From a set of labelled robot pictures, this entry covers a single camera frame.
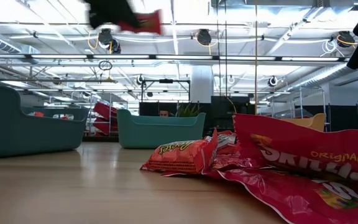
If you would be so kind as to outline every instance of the wooden table surface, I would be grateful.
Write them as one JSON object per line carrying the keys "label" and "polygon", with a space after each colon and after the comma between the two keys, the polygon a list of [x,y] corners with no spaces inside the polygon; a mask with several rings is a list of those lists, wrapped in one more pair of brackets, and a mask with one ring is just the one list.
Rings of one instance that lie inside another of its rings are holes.
{"label": "wooden table surface", "polygon": [[284,223],[243,186],[140,171],[151,153],[84,142],[0,159],[0,223]]}

